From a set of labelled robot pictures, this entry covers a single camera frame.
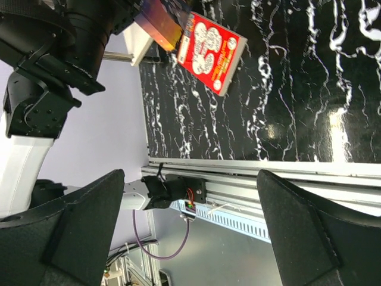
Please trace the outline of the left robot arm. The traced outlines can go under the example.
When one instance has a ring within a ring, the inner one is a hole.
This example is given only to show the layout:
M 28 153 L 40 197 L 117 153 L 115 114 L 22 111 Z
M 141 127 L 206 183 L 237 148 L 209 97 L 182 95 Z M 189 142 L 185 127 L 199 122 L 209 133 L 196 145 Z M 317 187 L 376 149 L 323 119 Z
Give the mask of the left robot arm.
M 106 45 L 141 1 L 2 1 L 1 61 L 13 68 L 1 108 L 1 216 L 27 210 L 43 161 L 97 81 Z

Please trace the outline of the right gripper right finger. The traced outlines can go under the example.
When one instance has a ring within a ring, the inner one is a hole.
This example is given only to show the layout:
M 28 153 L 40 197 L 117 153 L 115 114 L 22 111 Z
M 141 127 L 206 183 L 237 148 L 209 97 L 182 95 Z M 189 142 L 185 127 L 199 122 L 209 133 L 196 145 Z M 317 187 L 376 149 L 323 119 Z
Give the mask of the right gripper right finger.
M 283 285 L 380 285 L 380 218 L 282 187 L 261 202 Z

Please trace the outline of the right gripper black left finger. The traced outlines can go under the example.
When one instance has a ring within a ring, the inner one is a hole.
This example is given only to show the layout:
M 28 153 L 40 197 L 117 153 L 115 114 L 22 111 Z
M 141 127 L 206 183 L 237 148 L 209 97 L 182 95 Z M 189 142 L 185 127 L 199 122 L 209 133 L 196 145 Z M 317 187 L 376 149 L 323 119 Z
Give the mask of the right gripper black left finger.
M 1 219 L 1 285 L 100 285 L 124 189 L 113 170 Z

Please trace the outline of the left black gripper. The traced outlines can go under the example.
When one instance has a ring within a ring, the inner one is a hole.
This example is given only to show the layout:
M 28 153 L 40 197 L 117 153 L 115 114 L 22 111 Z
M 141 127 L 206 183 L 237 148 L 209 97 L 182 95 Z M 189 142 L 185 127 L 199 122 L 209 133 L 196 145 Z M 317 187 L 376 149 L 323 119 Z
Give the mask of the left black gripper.
M 112 34 L 119 35 L 124 29 L 129 27 L 135 17 L 140 13 L 140 0 L 113 0 L 115 17 L 113 21 Z

